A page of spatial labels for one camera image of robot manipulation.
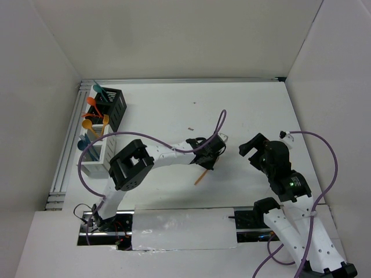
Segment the yellow knife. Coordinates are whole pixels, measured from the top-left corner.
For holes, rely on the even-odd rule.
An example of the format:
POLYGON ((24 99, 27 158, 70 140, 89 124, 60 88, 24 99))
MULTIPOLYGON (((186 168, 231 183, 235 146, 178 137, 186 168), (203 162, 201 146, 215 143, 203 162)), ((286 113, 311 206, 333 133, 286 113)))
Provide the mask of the yellow knife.
POLYGON ((197 186, 201 180, 204 178, 204 176, 208 173, 209 170, 205 170, 200 176, 199 178, 194 182, 194 185, 197 186))

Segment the yellow fork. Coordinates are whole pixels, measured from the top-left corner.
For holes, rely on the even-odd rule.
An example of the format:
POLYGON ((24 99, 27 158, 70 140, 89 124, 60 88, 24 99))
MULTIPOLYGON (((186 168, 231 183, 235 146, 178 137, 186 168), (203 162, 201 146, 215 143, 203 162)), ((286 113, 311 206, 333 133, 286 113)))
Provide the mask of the yellow fork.
POLYGON ((109 118, 109 116, 108 116, 107 114, 104 114, 104 116, 103 116, 103 121, 102 121, 103 126, 102 126, 102 128, 101 128, 100 136, 103 136, 103 135, 104 135, 105 128, 106 128, 106 126, 109 124, 109 122, 110 122, 110 118, 109 118))

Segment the yellow spoon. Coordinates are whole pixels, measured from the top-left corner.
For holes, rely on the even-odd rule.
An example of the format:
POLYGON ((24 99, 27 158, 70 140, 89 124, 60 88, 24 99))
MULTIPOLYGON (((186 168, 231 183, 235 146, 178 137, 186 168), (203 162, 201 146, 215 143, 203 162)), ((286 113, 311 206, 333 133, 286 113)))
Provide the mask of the yellow spoon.
POLYGON ((94 128, 93 126, 93 123, 91 120, 89 119, 85 119, 82 121, 82 127, 86 130, 90 130, 91 133, 96 137, 96 138, 99 138, 100 135, 99 133, 97 133, 96 129, 94 128))

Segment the teal spoon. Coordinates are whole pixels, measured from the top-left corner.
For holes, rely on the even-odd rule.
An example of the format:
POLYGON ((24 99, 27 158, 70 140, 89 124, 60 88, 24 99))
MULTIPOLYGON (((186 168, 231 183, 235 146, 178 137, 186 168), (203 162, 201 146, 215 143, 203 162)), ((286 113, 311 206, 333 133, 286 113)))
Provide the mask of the teal spoon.
POLYGON ((93 85, 93 90, 100 94, 102 99, 105 101, 105 102, 110 102, 110 99, 109 99, 109 96, 107 94, 107 92, 96 82, 96 81, 93 81, 94 82, 94 85, 93 85))

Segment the dark blue fork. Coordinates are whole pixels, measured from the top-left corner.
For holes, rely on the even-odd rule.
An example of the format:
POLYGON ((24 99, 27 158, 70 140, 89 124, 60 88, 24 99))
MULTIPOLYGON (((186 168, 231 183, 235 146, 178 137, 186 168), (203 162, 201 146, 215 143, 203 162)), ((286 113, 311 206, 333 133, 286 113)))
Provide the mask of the dark blue fork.
POLYGON ((83 141, 86 142, 87 145, 89 145, 88 141, 86 140, 86 138, 85 138, 83 135, 80 135, 80 136, 79 136, 79 140, 83 140, 83 141))

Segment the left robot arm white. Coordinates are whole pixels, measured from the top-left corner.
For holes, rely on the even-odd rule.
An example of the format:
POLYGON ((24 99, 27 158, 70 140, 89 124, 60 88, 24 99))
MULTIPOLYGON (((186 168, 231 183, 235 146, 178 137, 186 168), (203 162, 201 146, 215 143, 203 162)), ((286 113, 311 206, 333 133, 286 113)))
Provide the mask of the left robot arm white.
POLYGON ((170 148, 133 140, 110 161, 105 197, 92 209, 94 225, 100 231, 110 230, 125 193, 138 187, 151 170, 176 164, 196 164, 212 170, 227 140, 227 135, 219 133, 210 142, 203 137, 190 138, 170 148))

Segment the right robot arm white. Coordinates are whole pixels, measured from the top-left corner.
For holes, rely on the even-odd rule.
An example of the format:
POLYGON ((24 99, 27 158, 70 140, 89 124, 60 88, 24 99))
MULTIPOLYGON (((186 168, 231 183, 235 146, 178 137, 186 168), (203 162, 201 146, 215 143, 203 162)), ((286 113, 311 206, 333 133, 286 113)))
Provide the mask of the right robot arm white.
POLYGON ((272 229, 294 259, 296 277, 356 277, 356 267, 337 251, 317 216, 319 201, 313 198, 308 182, 292 169, 289 147, 283 140, 291 136, 282 131, 280 140, 270 141, 259 133, 239 146, 241 156, 256 150, 250 164, 266 175, 278 196, 254 203, 254 223, 272 229))

